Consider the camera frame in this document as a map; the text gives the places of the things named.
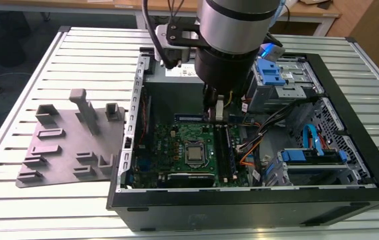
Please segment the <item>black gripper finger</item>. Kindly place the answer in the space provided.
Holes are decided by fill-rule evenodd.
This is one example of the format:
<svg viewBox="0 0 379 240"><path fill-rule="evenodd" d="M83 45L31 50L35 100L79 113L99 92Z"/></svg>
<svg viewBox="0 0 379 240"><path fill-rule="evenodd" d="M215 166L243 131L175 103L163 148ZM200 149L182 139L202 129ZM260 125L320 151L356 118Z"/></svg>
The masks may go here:
<svg viewBox="0 0 379 240"><path fill-rule="evenodd" d="M208 121L214 121L216 117L216 90L211 86L203 89L203 112Z"/></svg>
<svg viewBox="0 0 379 240"><path fill-rule="evenodd" d="M215 105L215 121L224 121L224 95L218 96L216 105Z"/></svg>

